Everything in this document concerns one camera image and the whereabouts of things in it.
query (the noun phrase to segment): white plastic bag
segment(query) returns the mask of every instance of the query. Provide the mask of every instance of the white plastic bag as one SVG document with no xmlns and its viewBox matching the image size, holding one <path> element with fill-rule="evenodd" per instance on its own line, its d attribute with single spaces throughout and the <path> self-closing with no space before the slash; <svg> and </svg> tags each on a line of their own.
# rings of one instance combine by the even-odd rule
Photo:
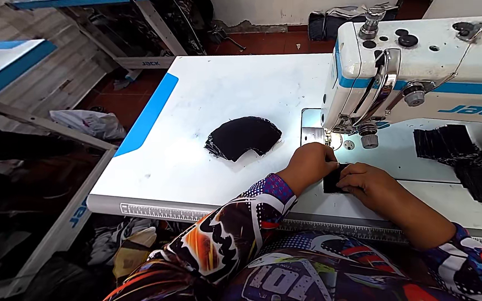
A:
<svg viewBox="0 0 482 301">
<path fill-rule="evenodd" d="M 50 111 L 51 119 L 73 130 L 91 135 L 102 140 L 126 137 L 126 130 L 115 114 L 99 113 L 86 110 Z"/>
</svg>

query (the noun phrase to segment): ruler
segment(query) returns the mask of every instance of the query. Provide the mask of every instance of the ruler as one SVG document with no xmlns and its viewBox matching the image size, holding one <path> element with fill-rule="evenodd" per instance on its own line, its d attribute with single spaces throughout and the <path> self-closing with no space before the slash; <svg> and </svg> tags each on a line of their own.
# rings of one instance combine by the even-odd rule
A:
<svg viewBox="0 0 482 301">
<path fill-rule="evenodd" d="M 211 213 L 210 210 L 179 209 L 151 205 L 138 205 L 132 203 L 120 203 L 120 211 L 124 215 L 144 216 L 159 220 L 169 220 L 177 222 L 197 222 L 202 217 Z M 397 229 L 373 228 L 357 225 L 299 221 L 289 219 L 282 220 L 282 223 L 280 224 L 280 227 L 278 229 L 286 231 L 320 230 L 361 239 L 372 239 L 376 241 L 385 241 L 392 243 L 408 243 L 408 240 L 403 235 L 403 232 Z M 482 237 L 473 238 L 482 243 Z"/>
</svg>

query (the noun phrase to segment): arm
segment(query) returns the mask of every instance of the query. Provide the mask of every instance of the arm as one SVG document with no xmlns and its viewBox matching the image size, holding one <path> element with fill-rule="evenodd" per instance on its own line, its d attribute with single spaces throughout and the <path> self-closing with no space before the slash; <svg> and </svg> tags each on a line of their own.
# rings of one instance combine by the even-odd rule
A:
<svg viewBox="0 0 482 301">
<path fill-rule="evenodd" d="M 194 300 L 194 296 L 213 299 L 215 287 L 225 284 L 256 256 L 297 202 L 297 196 L 337 167 L 328 146 L 311 143 L 298 148 L 288 167 L 256 182 L 162 250 L 152 252 L 148 262 L 105 300 L 121 301 L 121 297 L 131 296 L 149 300 Z"/>
<path fill-rule="evenodd" d="M 401 186 L 385 171 L 351 164 L 336 186 L 392 221 L 419 250 L 440 287 L 457 295 L 482 294 L 482 244 Z"/>
<path fill-rule="evenodd" d="M 474 295 L 482 295 L 482 244 L 462 226 L 455 225 L 455 235 L 424 251 L 423 259 L 439 286 L 475 299 Z"/>
</svg>

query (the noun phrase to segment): printed long sleeve shirt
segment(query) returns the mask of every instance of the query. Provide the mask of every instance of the printed long sleeve shirt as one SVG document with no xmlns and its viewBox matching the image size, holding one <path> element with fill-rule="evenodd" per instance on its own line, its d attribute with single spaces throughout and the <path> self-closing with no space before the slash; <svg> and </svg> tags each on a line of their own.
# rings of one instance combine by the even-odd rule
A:
<svg viewBox="0 0 482 301">
<path fill-rule="evenodd" d="M 423 252 L 429 286 L 356 238 L 305 231 L 266 244 L 296 202 L 270 174 L 152 252 L 105 301 L 482 300 L 482 244 L 460 225 Z"/>
</svg>

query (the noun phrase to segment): colorful sleeve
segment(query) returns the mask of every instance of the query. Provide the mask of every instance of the colorful sleeve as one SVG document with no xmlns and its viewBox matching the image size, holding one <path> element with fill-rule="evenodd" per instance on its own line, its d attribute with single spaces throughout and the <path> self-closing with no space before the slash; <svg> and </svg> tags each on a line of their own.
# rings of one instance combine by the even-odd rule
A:
<svg viewBox="0 0 482 301">
<path fill-rule="evenodd" d="M 105 301 L 142 300 L 143 296 L 182 300 L 198 291 L 211 297 L 214 287 L 225 284 L 254 259 L 296 202 L 282 178 L 268 175 L 152 252 L 148 262 Z"/>
<path fill-rule="evenodd" d="M 452 239 L 424 252 L 424 261 L 438 284 L 459 297 L 482 300 L 482 243 L 461 225 Z"/>
</svg>

